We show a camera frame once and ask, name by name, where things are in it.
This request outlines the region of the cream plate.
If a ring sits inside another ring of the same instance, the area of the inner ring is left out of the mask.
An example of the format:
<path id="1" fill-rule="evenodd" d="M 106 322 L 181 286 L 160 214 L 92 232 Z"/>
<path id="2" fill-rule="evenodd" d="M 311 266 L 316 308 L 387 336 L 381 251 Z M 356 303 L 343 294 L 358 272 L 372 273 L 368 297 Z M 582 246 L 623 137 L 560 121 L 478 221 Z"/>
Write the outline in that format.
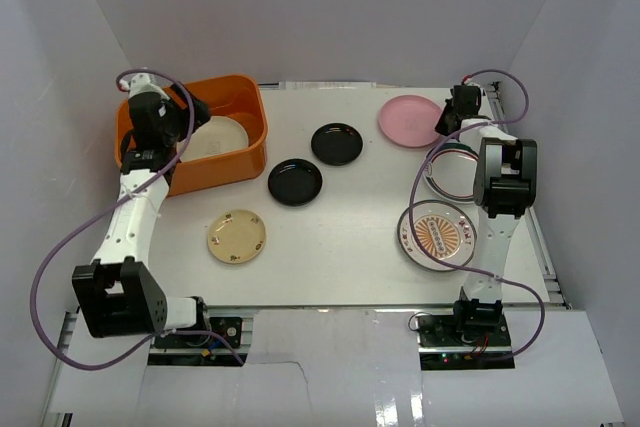
<path id="1" fill-rule="evenodd" d="M 212 116 L 192 134 L 180 160 L 200 160 L 243 150 L 248 146 L 248 134 L 239 122 L 225 116 Z"/>

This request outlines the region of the pink plate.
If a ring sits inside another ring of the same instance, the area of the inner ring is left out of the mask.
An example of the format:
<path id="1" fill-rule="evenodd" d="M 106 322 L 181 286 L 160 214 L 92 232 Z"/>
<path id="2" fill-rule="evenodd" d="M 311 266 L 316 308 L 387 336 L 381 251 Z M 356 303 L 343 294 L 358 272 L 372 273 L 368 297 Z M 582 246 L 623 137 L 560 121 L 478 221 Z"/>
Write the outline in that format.
<path id="1" fill-rule="evenodd" d="M 381 107 L 377 120 L 381 132 L 393 143 L 422 148 L 439 139 L 435 127 L 441 113 L 442 108 L 428 98 L 400 95 Z"/>

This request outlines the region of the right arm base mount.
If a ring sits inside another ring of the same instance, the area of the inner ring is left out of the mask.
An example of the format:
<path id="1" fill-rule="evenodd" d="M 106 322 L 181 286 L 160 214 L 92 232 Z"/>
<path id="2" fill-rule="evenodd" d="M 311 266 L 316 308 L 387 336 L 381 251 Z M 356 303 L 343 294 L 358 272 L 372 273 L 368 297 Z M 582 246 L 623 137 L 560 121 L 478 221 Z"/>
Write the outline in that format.
<path id="1" fill-rule="evenodd" d="M 417 335 L 423 371 L 515 367 L 501 301 L 458 300 L 450 314 L 413 314 L 408 328 Z"/>

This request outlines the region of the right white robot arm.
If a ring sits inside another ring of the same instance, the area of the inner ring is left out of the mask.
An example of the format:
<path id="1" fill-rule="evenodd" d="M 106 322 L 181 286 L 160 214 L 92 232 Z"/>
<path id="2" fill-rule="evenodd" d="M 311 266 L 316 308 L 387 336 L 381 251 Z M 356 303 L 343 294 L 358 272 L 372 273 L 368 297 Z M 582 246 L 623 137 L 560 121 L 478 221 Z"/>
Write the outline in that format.
<path id="1" fill-rule="evenodd" d="M 502 287 L 513 234 L 536 197 L 537 144 L 518 139 L 479 116 L 481 89 L 459 84 L 436 125 L 442 135 L 460 133 L 478 154 L 473 199 L 478 226 L 472 270 L 454 304 L 451 331 L 461 344 L 472 346 L 501 329 Z"/>

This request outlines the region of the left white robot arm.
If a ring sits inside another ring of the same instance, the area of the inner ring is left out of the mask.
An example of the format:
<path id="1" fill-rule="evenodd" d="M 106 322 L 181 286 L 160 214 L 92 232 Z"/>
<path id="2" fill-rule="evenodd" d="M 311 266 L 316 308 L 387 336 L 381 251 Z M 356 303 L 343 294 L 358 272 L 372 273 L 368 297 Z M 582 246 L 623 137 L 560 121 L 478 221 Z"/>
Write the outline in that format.
<path id="1" fill-rule="evenodd" d="M 180 92 L 176 84 L 170 89 L 178 94 L 176 99 L 162 91 L 129 98 L 132 127 L 119 146 L 121 204 L 91 263 L 76 267 L 72 275 L 94 338 L 176 329 L 188 345 L 199 346 L 211 334 L 204 301 L 166 296 L 149 268 L 154 226 L 175 170 L 172 161 L 188 133 L 210 119 L 204 102 Z"/>

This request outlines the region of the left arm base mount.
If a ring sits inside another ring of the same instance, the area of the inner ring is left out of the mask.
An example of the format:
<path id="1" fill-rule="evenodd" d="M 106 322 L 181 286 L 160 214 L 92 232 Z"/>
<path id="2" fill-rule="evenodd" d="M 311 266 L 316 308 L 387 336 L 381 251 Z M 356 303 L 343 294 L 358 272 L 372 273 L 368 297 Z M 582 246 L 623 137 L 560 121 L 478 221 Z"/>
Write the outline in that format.
<path id="1" fill-rule="evenodd" d="M 239 316 L 212 316 L 189 329 L 153 340 L 150 366 L 241 367 L 247 358 L 244 322 Z"/>

